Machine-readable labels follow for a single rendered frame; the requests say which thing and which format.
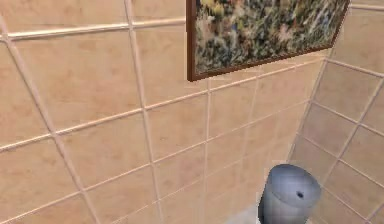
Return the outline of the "brown framed floral picture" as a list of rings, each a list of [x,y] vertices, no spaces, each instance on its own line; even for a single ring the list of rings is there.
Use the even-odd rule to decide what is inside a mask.
[[[333,47],[351,0],[186,0],[190,82]]]

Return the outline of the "grey round bin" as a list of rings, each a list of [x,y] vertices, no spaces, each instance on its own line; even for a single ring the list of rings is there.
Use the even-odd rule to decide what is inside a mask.
[[[317,180],[291,164],[274,166],[258,206],[261,224],[306,224],[321,196]]]

